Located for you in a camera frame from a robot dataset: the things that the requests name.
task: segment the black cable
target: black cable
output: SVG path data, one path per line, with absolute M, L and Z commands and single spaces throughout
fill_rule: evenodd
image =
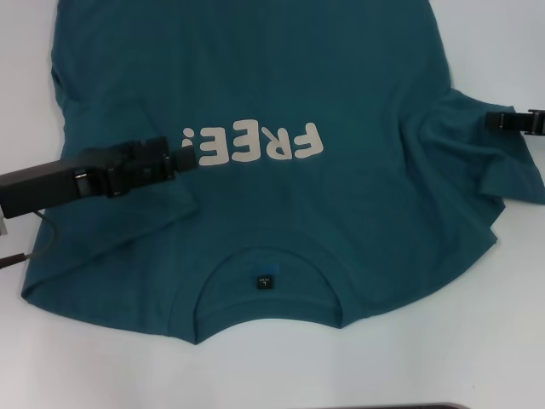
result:
M 35 211 L 34 214 L 42 219 L 51 228 L 51 239 L 49 239 L 47 245 L 43 247 L 40 251 L 34 251 L 31 254 L 27 254 L 25 256 L 26 260 L 31 260 L 32 258 L 43 256 L 55 245 L 58 236 L 57 227 L 51 219 L 49 219 L 47 216 L 45 216 L 43 213 L 40 213 L 39 211 Z
M 2 268 L 19 264 L 20 262 L 25 262 L 26 260 L 31 260 L 33 258 L 43 256 L 45 253 L 51 250 L 51 248 L 55 245 L 58 234 L 57 234 L 57 227 L 55 226 L 53 221 L 51 221 L 51 219 L 49 219 L 47 216 L 45 216 L 43 213 L 40 213 L 39 211 L 35 211 L 34 214 L 38 216 L 39 218 L 41 218 L 51 228 L 51 239 L 49 240 L 47 245 L 43 247 L 43 249 L 41 249 L 40 251 L 33 251 L 30 254 L 21 253 L 11 257 L 0 258 L 0 270 Z

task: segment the t-shirt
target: t-shirt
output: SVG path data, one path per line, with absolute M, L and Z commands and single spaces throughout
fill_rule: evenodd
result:
M 451 88 L 428 0 L 60 0 L 52 60 L 64 158 L 165 136 L 199 163 L 49 210 L 23 297 L 66 317 L 342 328 L 468 270 L 502 198 L 545 204 L 520 133 L 484 127 L 513 109 Z

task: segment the white lettering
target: white lettering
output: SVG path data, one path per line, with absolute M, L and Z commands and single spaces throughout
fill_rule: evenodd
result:
M 290 136 L 288 135 L 287 130 L 280 128 L 278 130 L 278 139 L 265 127 L 261 128 L 261 132 L 270 140 L 267 144 L 267 155 L 269 155 L 271 159 L 288 160 L 293 158 L 293 155 L 291 154 Z
M 201 143 L 201 151 L 212 152 L 213 156 L 203 156 L 198 164 L 201 166 L 214 166 L 229 162 L 229 151 L 227 150 L 227 136 L 223 128 L 202 128 L 201 136 L 213 137 L 213 141 Z
M 293 142 L 296 145 L 310 145 L 305 149 L 299 149 L 295 151 L 295 157 L 298 159 L 308 158 L 309 156 L 318 155 L 324 151 L 324 144 L 318 133 L 316 125 L 313 123 L 307 124 L 306 126 L 307 134 L 297 136 Z
M 191 128 L 185 128 L 184 129 L 184 136 L 186 138 L 193 138 L 195 136 L 195 131 L 192 130 Z M 181 142 L 181 147 L 190 147 L 192 145 L 193 145 L 193 142 L 191 142 L 191 140 L 189 140 L 189 139 L 184 139 Z
M 241 135 L 232 140 L 235 147 L 248 147 L 248 152 L 235 152 L 232 160 L 237 162 L 253 162 L 261 157 L 261 146 L 259 143 L 259 123 L 254 119 L 237 121 L 232 126 L 235 130 L 247 130 L 245 135 Z

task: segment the black object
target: black object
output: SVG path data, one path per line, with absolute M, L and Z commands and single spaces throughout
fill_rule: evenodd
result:
M 171 155 L 166 138 L 89 149 L 73 160 L 0 176 L 0 207 L 9 219 L 89 196 L 118 198 L 196 167 L 193 147 Z
M 14 266 L 15 264 L 19 264 L 20 262 L 26 261 L 26 254 L 17 254 L 16 256 L 10 256 L 6 258 L 0 258 L 0 270 L 2 268 Z
M 545 136 L 545 111 L 530 113 L 488 112 L 485 121 L 490 130 L 517 130 L 527 135 Z
M 352 408 L 336 408 L 336 409 L 467 409 L 465 406 L 451 405 L 420 405 L 420 406 L 373 406 L 373 407 L 352 407 Z
M 258 290 L 272 290 L 274 287 L 274 279 L 272 275 L 260 275 L 257 278 L 257 289 Z

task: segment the white surface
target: white surface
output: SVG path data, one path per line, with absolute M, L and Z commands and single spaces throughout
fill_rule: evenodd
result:
M 55 159 L 49 79 L 55 0 L 0 2 L 0 174 Z M 545 2 L 435 0 L 456 87 L 545 108 Z M 545 138 L 531 151 L 545 174 Z M 28 251 L 38 219 L 9 221 L 0 256 Z M 545 407 L 545 208 L 508 203 L 500 244 L 458 281 L 338 331 L 265 320 L 194 347 L 47 314 L 0 272 L 0 407 L 308 408 L 457 402 Z

